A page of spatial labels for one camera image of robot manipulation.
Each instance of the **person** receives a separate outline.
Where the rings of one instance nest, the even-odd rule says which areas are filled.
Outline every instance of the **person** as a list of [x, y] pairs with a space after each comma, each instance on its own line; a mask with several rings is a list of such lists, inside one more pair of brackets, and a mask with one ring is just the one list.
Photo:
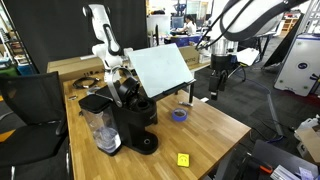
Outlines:
[[196, 34], [196, 23], [194, 22], [194, 19], [192, 16], [187, 15], [184, 19], [186, 21], [186, 25], [180, 29], [178, 32], [187, 32], [188, 35]]

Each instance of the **yellow sticky note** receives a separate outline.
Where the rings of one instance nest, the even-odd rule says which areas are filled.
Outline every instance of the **yellow sticky note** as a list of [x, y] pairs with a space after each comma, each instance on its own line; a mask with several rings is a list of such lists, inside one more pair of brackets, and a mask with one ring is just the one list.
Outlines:
[[178, 166], [189, 167], [189, 154], [178, 153]]

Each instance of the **black chair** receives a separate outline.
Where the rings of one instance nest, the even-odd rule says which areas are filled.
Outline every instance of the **black chair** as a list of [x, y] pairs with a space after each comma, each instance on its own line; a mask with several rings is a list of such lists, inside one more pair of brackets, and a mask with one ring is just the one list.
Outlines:
[[0, 144], [0, 167], [15, 167], [55, 156], [67, 137], [67, 121], [57, 72], [0, 77], [5, 103], [26, 124]]

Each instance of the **chair backrest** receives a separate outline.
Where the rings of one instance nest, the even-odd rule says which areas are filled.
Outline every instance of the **chair backrest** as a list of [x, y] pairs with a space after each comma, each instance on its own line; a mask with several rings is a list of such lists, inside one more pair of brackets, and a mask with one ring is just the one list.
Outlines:
[[65, 117], [58, 72], [0, 77], [0, 90], [6, 104], [27, 125]]

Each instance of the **wooden tabletop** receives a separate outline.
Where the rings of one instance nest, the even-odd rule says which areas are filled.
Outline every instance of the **wooden tabletop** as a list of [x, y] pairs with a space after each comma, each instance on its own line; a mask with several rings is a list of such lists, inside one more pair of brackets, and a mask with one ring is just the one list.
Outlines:
[[[142, 155], [124, 146], [118, 154], [110, 157], [98, 150], [84, 117], [78, 115], [78, 101], [86, 95], [86, 90], [76, 90], [72, 83], [64, 83], [64, 92], [76, 180], [200, 179], [250, 130], [196, 98], [193, 107], [178, 105], [178, 101], [188, 99], [187, 93], [179, 91], [178, 95], [157, 102], [158, 124], [146, 127], [159, 140], [159, 147], [153, 154]], [[68, 100], [73, 95], [78, 98]], [[187, 110], [186, 121], [172, 120], [171, 113], [176, 108]], [[190, 155], [188, 168], [177, 166], [178, 153]]]

